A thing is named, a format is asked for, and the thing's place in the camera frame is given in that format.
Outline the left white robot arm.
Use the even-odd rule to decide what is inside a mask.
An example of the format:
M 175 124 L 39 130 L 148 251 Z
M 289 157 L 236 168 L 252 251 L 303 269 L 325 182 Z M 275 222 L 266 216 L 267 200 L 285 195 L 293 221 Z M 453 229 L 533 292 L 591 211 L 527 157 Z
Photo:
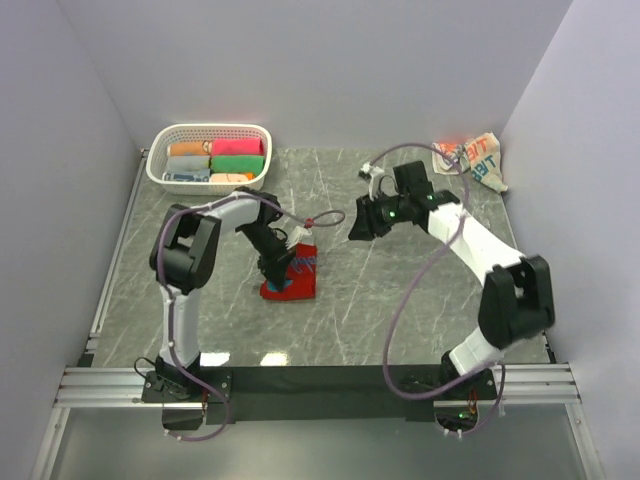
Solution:
M 271 224 L 283 216 L 277 197 L 248 187 L 201 206 L 169 207 L 154 242 L 149 266 L 160 284 L 164 333 L 156 374 L 176 400 L 194 399 L 201 388 L 198 343 L 201 289 L 212 276 L 219 239 L 242 233 L 258 252 L 257 266 L 267 283 L 282 291 L 295 251 Z

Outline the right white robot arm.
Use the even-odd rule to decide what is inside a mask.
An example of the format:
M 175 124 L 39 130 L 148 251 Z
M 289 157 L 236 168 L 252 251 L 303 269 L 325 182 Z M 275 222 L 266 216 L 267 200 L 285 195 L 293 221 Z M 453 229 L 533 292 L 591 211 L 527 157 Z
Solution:
M 356 200 L 350 239 L 372 241 L 396 224 L 417 225 L 446 245 L 482 287 L 476 328 L 441 360 L 441 390 L 461 399 L 475 386 L 472 371 L 501 360 L 514 344 L 554 325 L 550 266 L 541 256 L 527 257 L 501 241 L 452 192 L 435 190 L 420 161 L 395 168 L 392 196 L 381 189 L 383 169 L 366 163 L 359 175 L 369 191 Z

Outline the red blue cat towel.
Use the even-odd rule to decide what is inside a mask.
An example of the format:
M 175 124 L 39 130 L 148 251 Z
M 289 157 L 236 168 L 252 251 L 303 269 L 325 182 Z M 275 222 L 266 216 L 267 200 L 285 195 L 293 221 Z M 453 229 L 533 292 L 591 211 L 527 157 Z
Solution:
M 271 282 L 264 281 L 260 287 L 263 299 L 289 302 L 315 298 L 317 246 L 300 243 L 296 246 L 295 253 L 296 256 L 287 269 L 284 289 L 278 291 Z

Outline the white printed towel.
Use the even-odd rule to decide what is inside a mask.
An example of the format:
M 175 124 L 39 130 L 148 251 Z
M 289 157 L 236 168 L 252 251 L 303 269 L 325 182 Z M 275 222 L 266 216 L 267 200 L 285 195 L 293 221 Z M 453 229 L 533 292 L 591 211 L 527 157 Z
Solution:
M 501 146 L 493 132 L 486 132 L 463 143 L 434 142 L 431 147 L 432 166 L 437 174 L 456 175 L 454 164 L 463 172 L 469 171 L 472 178 L 497 193 L 506 193 L 501 169 Z

